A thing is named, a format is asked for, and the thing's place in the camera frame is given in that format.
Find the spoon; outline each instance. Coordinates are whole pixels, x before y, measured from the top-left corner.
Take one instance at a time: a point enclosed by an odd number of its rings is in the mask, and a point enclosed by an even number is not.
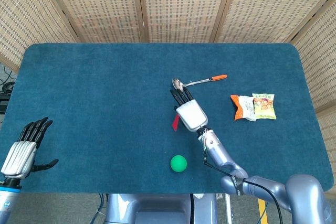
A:
[[[188,84],[183,84],[178,78],[173,78],[172,82],[173,82],[173,86],[175,89],[179,89],[183,92],[183,87],[188,87],[191,85],[195,85],[195,84],[199,84],[199,83],[204,83],[204,82],[209,82],[209,81],[219,81],[219,80],[223,80],[226,79],[227,75],[226,74],[221,74],[220,76],[213,76],[201,81],[194,81],[194,82],[190,82]]]

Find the snack bag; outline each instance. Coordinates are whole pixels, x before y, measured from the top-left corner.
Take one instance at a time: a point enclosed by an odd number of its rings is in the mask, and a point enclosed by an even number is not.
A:
[[[256,116],[253,108],[253,97],[247,97],[244,95],[231,95],[230,96],[235,105],[237,106],[237,112],[235,115],[235,121],[241,118],[245,118],[249,121],[255,121]]]
[[[273,107],[274,94],[252,94],[257,119],[276,119]]]

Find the woven panel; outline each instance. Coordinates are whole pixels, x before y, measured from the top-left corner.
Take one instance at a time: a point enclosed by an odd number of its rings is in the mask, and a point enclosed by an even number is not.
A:
[[[86,42],[139,42],[134,0],[61,0]]]
[[[315,108],[336,100],[336,2],[295,43]]]
[[[333,170],[334,178],[336,177],[336,111],[319,118],[319,124],[326,144],[329,160]],[[329,192],[336,194],[336,184]]]
[[[221,0],[146,0],[151,42],[209,42]]]
[[[319,0],[232,0],[219,42],[284,42]]]
[[[75,42],[50,0],[0,0],[0,54],[19,68],[38,42]]]

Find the yellow strip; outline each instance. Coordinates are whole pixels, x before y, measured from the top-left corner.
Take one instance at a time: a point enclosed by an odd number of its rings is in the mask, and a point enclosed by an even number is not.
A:
[[[263,212],[266,208],[265,202],[262,199],[258,199],[258,205],[259,205],[259,214],[260,216],[263,215]],[[267,213],[265,211],[264,216],[261,219],[260,224],[268,224],[267,222]]]

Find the blue carpet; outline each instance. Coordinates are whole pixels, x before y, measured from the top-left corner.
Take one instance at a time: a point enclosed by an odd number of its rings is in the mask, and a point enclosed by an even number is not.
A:
[[[202,145],[172,129],[171,79],[227,74],[190,87],[211,127],[250,176],[285,183],[296,173],[333,185],[328,156],[290,44],[39,44],[29,47],[0,132],[0,163],[24,125],[48,116],[36,163],[52,169],[23,181],[28,192],[213,193],[221,174]],[[234,122],[231,94],[274,93],[276,120]],[[172,156],[186,157],[182,173]]]

